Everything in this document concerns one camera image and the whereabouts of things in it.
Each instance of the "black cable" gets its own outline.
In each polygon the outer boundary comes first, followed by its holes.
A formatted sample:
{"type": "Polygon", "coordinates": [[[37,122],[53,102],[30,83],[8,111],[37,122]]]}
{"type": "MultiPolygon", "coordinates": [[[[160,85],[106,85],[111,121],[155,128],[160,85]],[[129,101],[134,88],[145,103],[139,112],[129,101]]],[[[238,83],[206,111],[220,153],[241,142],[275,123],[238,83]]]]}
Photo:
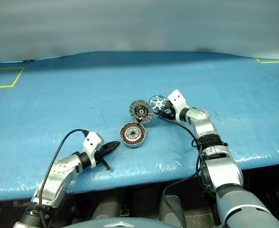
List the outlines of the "black cable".
{"type": "Polygon", "coordinates": [[[249,177],[248,177],[248,181],[247,181],[247,190],[250,191],[250,179],[251,179],[251,176],[256,173],[257,171],[263,171],[265,172],[265,170],[263,169],[257,169],[257,170],[254,170],[253,172],[251,172],[251,174],[249,174],[249,177]]]}
{"type": "Polygon", "coordinates": [[[38,197],[38,205],[39,205],[39,207],[40,207],[39,215],[40,215],[41,223],[42,223],[42,225],[43,225],[44,228],[48,228],[48,225],[46,224],[46,220],[45,220],[45,218],[44,218],[43,210],[42,210],[42,195],[43,195],[43,190],[44,190],[44,187],[45,187],[47,178],[48,178],[48,176],[49,176],[49,173],[50,173],[50,171],[51,171],[51,168],[52,168],[52,166],[53,166],[53,164],[54,164],[54,162],[55,162],[55,159],[56,159],[56,157],[57,157],[57,155],[58,155],[60,149],[62,148],[64,142],[65,142],[66,139],[69,137],[69,135],[71,135],[71,134],[74,133],[74,132],[83,132],[85,136],[89,133],[87,130],[75,129],[75,130],[70,131],[70,132],[63,138],[63,140],[61,141],[61,143],[60,143],[58,149],[56,150],[56,152],[55,152],[55,154],[54,154],[54,156],[53,156],[53,158],[52,158],[52,161],[51,161],[51,163],[50,163],[50,165],[49,165],[49,168],[48,168],[48,170],[47,170],[47,172],[46,172],[45,178],[44,178],[44,180],[43,180],[43,183],[42,183],[41,188],[40,188],[40,191],[39,191],[39,197],[38,197]]]}
{"type": "Polygon", "coordinates": [[[184,128],[193,138],[194,142],[197,144],[197,145],[200,145],[200,149],[199,149],[199,152],[198,152],[198,155],[197,155],[197,158],[196,158],[196,164],[195,164],[195,173],[196,173],[196,177],[197,177],[197,181],[199,182],[200,186],[202,187],[203,191],[206,192],[210,197],[212,197],[213,199],[215,199],[215,196],[213,195],[213,193],[206,187],[204,186],[204,184],[202,183],[202,180],[200,179],[200,176],[199,176],[199,164],[200,164],[200,160],[201,160],[201,155],[202,155],[202,145],[201,143],[196,139],[196,137],[194,136],[194,134],[187,128],[185,127],[184,125],[182,125],[181,123],[177,122],[177,121],[173,121],[173,120],[169,120],[169,119],[166,119],[162,116],[158,116],[160,119],[162,120],[166,120],[168,122],[171,122],[171,123],[174,123],[182,128],[184,128]]]}
{"type": "Polygon", "coordinates": [[[194,142],[195,142],[195,140],[193,139],[192,142],[191,142],[192,147],[196,147],[196,145],[193,144],[194,142]]]}
{"type": "Polygon", "coordinates": [[[53,219],[50,219],[48,228],[51,228],[52,221],[53,221],[53,219]]]}
{"type": "Polygon", "coordinates": [[[181,179],[181,180],[178,180],[178,181],[176,181],[176,182],[173,182],[173,183],[171,183],[171,184],[169,184],[168,186],[166,186],[165,188],[164,188],[164,190],[163,190],[163,199],[164,199],[164,201],[165,201],[165,203],[167,204],[167,206],[169,207],[169,209],[175,214],[175,216],[177,217],[177,219],[179,220],[179,222],[181,223],[181,225],[182,225],[182,227],[183,228],[186,228],[187,227],[187,225],[186,225],[186,223],[185,223],[185,221],[179,216],[179,214],[176,212],[176,210],[170,205],[170,203],[168,202],[168,200],[167,200],[167,198],[166,198],[166,191],[169,189],[169,188],[171,188],[171,187],[173,187],[173,186],[175,186],[175,185],[177,185],[177,184],[179,184],[179,183],[181,183],[181,182],[184,182],[184,181],[186,181],[186,180],[188,180],[188,179],[190,179],[190,178],[193,178],[194,176],[195,176],[196,174],[194,173],[194,174],[192,174],[190,177],[187,177],[187,178],[184,178],[184,179],[181,179]]]}
{"type": "Polygon", "coordinates": [[[174,120],[166,119],[166,118],[164,118],[164,117],[162,117],[162,116],[158,116],[158,117],[159,117],[159,119],[166,120],[166,121],[168,121],[168,122],[174,123],[174,124],[176,124],[176,125],[178,125],[178,126],[184,128],[184,129],[192,136],[192,138],[193,138],[193,140],[195,141],[195,143],[196,143],[196,144],[198,143],[198,140],[196,139],[195,135],[191,132],[191,130],[189,130],[187,127],[185,127],[185,126],[182,125],[181,123],[179,123],[179,122],[177,122],[177,121],[174,121],[174,120]]]}

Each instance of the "blue table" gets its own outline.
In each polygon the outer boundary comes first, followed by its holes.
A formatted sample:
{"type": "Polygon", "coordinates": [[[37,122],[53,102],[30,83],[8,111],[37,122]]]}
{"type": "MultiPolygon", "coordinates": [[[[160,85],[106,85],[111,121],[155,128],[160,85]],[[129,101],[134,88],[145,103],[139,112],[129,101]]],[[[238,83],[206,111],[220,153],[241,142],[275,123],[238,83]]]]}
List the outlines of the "blue table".
{"type": "MultiPolygon", "coordinates": [[[[279,63],[223,54],[100,52],[0,64],[0,200],[30,198],[70,130],[119,140],[133,100],[179,89],[206,109],[242,169],[279,164],[279,63]]],[[[197,151],[180,127],[158,118],[136,149],[120,145],[68,192],[167,181],[195,172],[197,151]]],[[[58,158],[82,149],[72,135],[58,158]]]]}

